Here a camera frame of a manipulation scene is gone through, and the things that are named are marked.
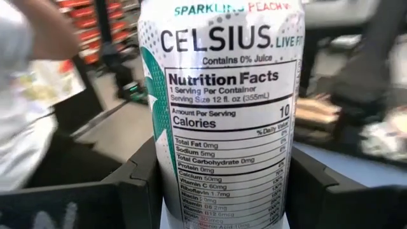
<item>person's arm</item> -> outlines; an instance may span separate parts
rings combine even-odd
[[[33,32],[31,59],[65,60],[79,52],[71,23],[50,0],[13,0]]]

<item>celsius logo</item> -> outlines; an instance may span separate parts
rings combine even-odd
[[[257,48],[272,48],[269,30],[269,25],[252,25],[250,27],[241,25],[216,26],[207,32],[200,32],[197,29],[165,30],[161,32],[161,45],[167,53],[173,50],[177,52],[207,52],[208,50],[222,51],[224,49],[232,51],[236,47],[248,50],[254,46]]]
[[[66,206],[63,222],[60,226],[55,225],[54,220],[45,211],[39,211],[34,215],[31,229],[73,229],[78,213],[78,206],[75,203],[69,203]],[[0,225],[0,229],[14,229],[6,225]]]

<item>% daily value column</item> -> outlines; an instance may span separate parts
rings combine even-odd
[[[247,68],[250,74],[279,73],[280,81],[251,85],[253,93],[274,92],[272,96],[227,104],[182,103],[171,99],[181,96],[172,93],[180,90],[168,91],[184,228],[265,229],[282,217],[296,62],[245,67],[245,73]],[[226,70],[241,73],[239,68]],[[223,69],[216,72],[221,75]],[[169,73],[182,74],[177,69],[167,69]],[[168,81],[167,86],[174,87]],[[189,125],[191,120],[215,127]]]

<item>store floor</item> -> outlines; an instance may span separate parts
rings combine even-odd
[[[345,63],[341,54],[320,52],[316,75],[334,75]],[[398,45],[392,54],[394,83],[397,87],[407,88],[407,45]],[[127,65],[135,66],[135,78],[143,79],[140,58]],[[114,84],[111,75],[95,80],[95,87],[107,110],[119,106],[123,101],[114,96]],[[80,141],[97,142],[96,150],[122,162],[130,158],[140,146],[153,134],[153,124],[149,108],[141,104],[126,104],[98,126],[84,135]]]

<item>celsius can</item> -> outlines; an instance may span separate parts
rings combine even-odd
[[[300,0],[144,0],[139,45],[171,229],[282,228]]]

